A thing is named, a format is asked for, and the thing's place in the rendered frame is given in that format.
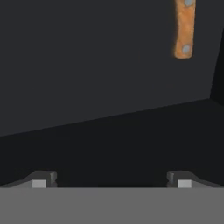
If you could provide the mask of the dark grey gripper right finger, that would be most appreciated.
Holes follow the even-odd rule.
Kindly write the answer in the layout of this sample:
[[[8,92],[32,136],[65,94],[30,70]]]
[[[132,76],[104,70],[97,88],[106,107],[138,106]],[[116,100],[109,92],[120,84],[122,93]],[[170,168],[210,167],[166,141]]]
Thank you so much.
[[[167,187],[170,188],[222,188],[222,185],[201,179],[191,171],[168,171]]]

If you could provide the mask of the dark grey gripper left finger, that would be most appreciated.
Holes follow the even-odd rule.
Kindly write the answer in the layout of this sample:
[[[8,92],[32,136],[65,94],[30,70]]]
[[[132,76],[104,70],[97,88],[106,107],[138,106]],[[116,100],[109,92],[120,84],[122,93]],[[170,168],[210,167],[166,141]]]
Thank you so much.
[[[51,188],[57,187],[56,171],[34,171],[27,177],[2,185],[2,188]]]

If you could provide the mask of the wooden-handled knife with rivets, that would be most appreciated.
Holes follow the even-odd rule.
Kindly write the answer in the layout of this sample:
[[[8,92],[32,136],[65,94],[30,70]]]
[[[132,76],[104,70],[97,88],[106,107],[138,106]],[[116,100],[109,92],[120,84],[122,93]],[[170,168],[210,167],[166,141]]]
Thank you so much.
[[[196,0],[175,0],[175,6],[177,36],[174,56],[179,60],[187,60],[193,56]]]

